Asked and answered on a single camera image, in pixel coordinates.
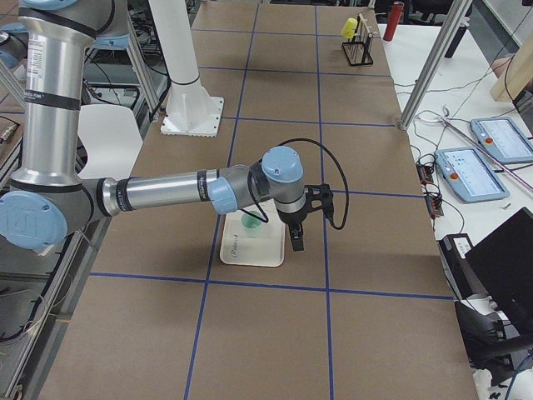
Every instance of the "black monitor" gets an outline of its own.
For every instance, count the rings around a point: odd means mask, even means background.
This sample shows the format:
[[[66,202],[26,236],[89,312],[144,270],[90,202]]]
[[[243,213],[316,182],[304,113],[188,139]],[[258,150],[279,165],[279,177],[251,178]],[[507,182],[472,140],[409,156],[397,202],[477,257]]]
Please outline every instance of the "black monitor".
[[[533,214],[522,208],[466,260],[516,330],[533,334]]]

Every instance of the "yellow object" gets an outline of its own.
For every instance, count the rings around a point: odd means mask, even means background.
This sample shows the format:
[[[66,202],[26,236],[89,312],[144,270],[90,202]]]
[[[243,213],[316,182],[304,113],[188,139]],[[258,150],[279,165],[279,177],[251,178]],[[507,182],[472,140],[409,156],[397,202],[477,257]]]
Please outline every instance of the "yellow object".
[[[342,27],[341,35],[346,39],[352,39],[356,34],[357,20],[355,18],[348,18],[344,27]]]

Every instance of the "white table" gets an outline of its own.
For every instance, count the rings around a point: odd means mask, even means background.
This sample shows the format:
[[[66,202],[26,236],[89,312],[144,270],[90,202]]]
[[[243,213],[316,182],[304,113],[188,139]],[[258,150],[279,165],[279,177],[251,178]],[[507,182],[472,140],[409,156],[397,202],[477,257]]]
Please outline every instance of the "white table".
[[[386,26],[380,25],[379,28],[382,35],[385,32]],[[438,32],[438,27],[399,25],[393,40],[384,42],[391,75],[395,83],[409,85],[417,80]],[[469,82],[480,79],[486,75],[487,71],[489,71],[489,63],[485,60],[474,38],[469,32],[466,32],[454,57],[450,59],[445,58],[442,61],[430,85],[430,90],[462,87]],[[473,118],[494,117],[514,109],[510,103],[495,102],[492,100],[490,90],[495,82],[496,76],[490,73],[481,80],[473,93],[472,90],[476,85],[475,83],[462,89],[447,92],[429,92],[424,97],[418,112],[428,109],[442,114],[443,107],[446,106],[450,110],[451,115],[453,115],[463,100],[471,93],[471,97],[461,107],[461,110],[455,115],[455,118],[470,121]],[[398,101],[402,109],[409,98],[409,94],[405,92],[411,91],[412,87],[396,86]],[[522,132],[527,136],[531,136],[529,129],[517,112],[510,112],[506,116],[512,118]],[[422,114],[422,117],[424,119],[433,119],[435,116],[426,112]],[[462,121],[454,121],[453,123],[464,133],[470,133],[468,123]],[[415,124],[416,132],[420,136],[428,138],[433,142],[439,140],[443,129],[442,125],[426,123],[421,120],[416,120]],[[417,146],[422,151],[422,154],[433,153],[435,146],[415,135],[415,124],[412,124],[408,130],[411,144]],[[447,129],[439,148],[458,148],[464,146],[470,146],[470,144]],[[415,159],[418,158],[418,152],[416,150],[413,151],[413,155]],[[517,173],[527,182],[533,183],[533,167],[526,168]],[[528,207],[530,210],[533,210],[533,196],[529,192],[505,174],[499,174],[499,178],[506,185],[507,189],[509,189],[511,195],[503,200],[474,204],[463,203],[453,194],[443,179],[439,181],[443,198],[456,206],[463,214],[465,218],[463,232],[468,233],[474,245],[492,232],[492,230],[500,226],[520,208]],[[436,220],[435,236],[437,240],[447,234],[458,233],[461,228],[461,217],[457,211],[445,203],[443,204],[443,210],[445,216]],[[530,372],[523,372],[520,375],[520,379],[516,380],[511,393],[511,400],[533,399],[533,373]]]

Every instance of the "red cylinder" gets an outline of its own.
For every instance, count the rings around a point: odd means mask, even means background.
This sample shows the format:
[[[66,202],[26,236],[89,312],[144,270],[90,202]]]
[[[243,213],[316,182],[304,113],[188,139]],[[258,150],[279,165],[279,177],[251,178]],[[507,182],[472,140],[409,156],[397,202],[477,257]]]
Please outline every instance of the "red cylinder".
[[[403,2],[394,2],[392,4],[389,22],[386,25],[385,35],[383,35],[383,40],[387,40],[388,42],[392,40],[396,27],[400,22],[401,13],[403,13]]]

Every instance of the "brown table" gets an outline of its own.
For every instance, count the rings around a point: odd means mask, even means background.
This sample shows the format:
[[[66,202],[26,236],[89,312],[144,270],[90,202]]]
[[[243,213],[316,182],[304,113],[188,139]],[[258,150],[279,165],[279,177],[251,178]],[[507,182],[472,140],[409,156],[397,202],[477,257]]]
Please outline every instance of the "brown table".
[[[220,132],[153,127],[133,172],[252,163],[314,138],[346,170],[346,229],[312,214],[305,252],[287,242],[280,267],[238,267],[218,257],[224,218],[208,204],[116,217],[42,400],[477,399],[382,45],[372,67],[341,51],[358,11],[375,24],[366,9],[203,3],[193,37],[203,85],[226,99]],[[294,148],[307,183],[342,189],[316,148]]]

